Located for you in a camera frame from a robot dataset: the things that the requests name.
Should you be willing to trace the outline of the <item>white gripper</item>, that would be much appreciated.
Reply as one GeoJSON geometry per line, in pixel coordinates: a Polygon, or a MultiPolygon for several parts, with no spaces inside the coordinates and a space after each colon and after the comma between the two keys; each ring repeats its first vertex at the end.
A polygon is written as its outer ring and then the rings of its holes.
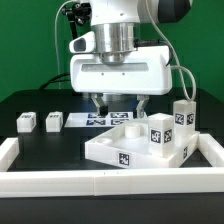
{"type": "Polygon", "coordinates": [[[90,31],[69,43],[71,85],[77,92],[88,92],[97,114],[106,116],[108,106],[102,94],[135,94],[138,104],[134,118],[144,117],[148,95],[163,95],[172,88],[171,50],[168,46],[138,47],[122,63],[105,63],[95,50],[95,34],[90,31]]]}

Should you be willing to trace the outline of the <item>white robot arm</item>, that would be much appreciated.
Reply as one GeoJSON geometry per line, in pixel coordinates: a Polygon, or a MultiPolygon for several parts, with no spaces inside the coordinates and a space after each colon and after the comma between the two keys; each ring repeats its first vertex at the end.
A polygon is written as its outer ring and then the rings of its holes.
{"type": "Polygon", "coordinates": [[[135,94],[134,111],[144,116],[151,95],[172,88],[171,65],[177,55],[168,40],[140,40],[139,24],[174,23],[191,9],[193,0],[80,0],[91,20],[91,31],[70,42],[71,84],[86,92],[100,115],[108,113],[102,95],[135,94]]]}

